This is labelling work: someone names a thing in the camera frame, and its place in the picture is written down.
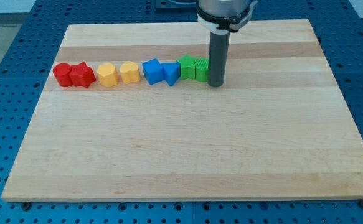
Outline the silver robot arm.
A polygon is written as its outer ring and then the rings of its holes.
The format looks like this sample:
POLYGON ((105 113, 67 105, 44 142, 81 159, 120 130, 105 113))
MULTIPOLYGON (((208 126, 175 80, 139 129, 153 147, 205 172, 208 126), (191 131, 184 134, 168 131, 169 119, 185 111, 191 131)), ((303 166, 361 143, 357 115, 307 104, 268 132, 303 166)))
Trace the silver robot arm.
POLYGON ((252 0, 200 0, 196 9, 198 23, 213 34, 235 33, 249 22, 257 4, 252 0))

